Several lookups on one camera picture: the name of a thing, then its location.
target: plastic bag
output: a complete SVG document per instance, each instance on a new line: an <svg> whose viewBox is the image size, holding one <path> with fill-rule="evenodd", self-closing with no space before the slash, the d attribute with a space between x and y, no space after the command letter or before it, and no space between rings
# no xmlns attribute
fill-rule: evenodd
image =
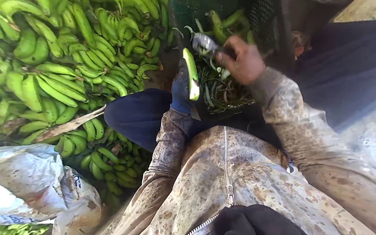
<svg viewBox="0 0 376 235"><path fill-rule="evenodd" d="M97 190L52 145L0 147L0 225L53 218L52 234L91 232L102 220Z"/></svg>

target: wooden plank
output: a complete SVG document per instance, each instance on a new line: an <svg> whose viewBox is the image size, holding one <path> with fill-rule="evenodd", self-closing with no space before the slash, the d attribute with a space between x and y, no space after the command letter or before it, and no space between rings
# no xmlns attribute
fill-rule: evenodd
<svg viewBox="0 0 376 235"><path fill-rule="evenodd" d="M350 22L362 20L376 20L376 0L355 0L334 21Z"/></svg>

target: dirty jacket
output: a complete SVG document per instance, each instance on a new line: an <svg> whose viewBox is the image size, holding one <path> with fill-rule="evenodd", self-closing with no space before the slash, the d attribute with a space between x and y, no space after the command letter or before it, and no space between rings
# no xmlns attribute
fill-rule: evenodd
<svg viewBox="0 0 376 235"><path fill-rule="evenodd" d="M216 126L188 143L191 117L170 109L114 234L205 235L232 204L266 205L309 235L376 234L374 170L348 152L324 112L306 105L297 84L271 68L250 89L305 179L285 170L279 149L244 131Z"/></svg>

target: zipper pull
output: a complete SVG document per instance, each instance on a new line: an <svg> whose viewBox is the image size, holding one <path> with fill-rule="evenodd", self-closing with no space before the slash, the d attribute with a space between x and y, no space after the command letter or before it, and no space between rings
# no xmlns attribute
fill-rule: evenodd
<svg viewBox="0 0 376 235"><path fill-rule="evenodd" d="M227 194L228 194L228 206L232 207L234 205L234 194L233 194L233 185L226 185Z"/></svg>

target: gloved hand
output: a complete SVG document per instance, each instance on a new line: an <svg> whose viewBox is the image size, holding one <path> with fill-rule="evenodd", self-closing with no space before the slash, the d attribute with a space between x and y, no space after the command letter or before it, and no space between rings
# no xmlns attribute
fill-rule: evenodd
<svg viewBox="0 0 376 235"><path fill-rule="evenodd" d="M184 59L179 61L178 73L172 82L172 103L170 107L178 112L191 114L193 103L189 99L189 75Z"/></svg>

